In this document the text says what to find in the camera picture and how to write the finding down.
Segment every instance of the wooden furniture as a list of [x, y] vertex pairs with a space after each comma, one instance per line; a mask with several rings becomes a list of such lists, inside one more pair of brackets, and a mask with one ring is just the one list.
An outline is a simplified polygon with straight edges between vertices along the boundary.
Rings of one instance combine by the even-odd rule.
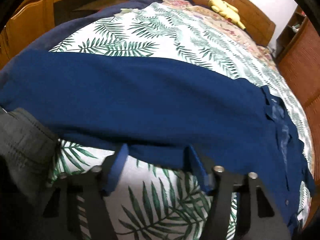
[[320, 184], [320, 37], [308, 19], [304, 25], [278, 68], [306, 112], [315, 152], [314, 176]]
[[[276, 61], [280, 62], [288, 53], [293, 44], [297, 41], [308, 22], [308, 18], [302, 14], [302, 9], [298, 6], [289, 20], [288, 24], [277, 39]], [[299, 31], [296, 33], [293, 26], [300, 25]]]
[[5, 30], [0, 32], [0, 69], [9, 61], [9, 56], [7, 53], [7, 35]]
[[[193, 0], [196, 4], [208, 5], [208, 0]], [[252, 39], [259, 45], [267, 46], [276, 25], [249, 0], [223, 0], [239, 10], [241, 22], [246, 26]]]
[[0, 35], [0, 69], [36, 38], [55, 27], [53, 4], [61, 0], [24, 0]]

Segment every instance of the wooden bed frame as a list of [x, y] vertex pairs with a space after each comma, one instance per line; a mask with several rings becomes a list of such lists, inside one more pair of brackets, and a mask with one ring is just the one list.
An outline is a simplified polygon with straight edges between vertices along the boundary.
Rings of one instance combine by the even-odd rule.
[[[200, 5], [208, 5], [208, 0], [193, 0]], [[262, 46], [267, 46], [276, 25], [249, 0], [223, 0], [239, 10], [241, 22], [246, 26], [252, 39]]]

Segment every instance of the wooden cabinet door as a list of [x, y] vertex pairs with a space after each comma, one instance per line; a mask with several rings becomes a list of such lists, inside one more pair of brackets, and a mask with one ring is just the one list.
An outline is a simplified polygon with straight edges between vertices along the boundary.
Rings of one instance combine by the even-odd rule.
[[0, 70], [4, 67], [5, 64], [9, 61], [9, 57], [6, 51], [6, 35], [4, 30], [0, 33]]
[[9, 57], [54, 27], [53, 0], [25, 0], [7, 22]]

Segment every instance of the gray towel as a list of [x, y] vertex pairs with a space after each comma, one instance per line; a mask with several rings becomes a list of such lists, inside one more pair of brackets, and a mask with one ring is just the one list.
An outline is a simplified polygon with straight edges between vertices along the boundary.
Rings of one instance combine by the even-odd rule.
[[22, 108], [0, 111], [0, 156], [12, 181], [33, 205], [59, 150], [58, 136]]

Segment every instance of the yellow plush toy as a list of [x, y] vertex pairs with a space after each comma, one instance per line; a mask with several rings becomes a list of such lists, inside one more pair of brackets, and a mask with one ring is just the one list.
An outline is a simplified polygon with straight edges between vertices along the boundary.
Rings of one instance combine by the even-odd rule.
[[209, 6], [213, 11], [225, 17], [225, 19], [230, 20], [233, 24], [237, 24], [241, 29], [245, 29], [244, 24], [240, 22], [240, 16], [236, 7], [222, 0], [210, 0]]

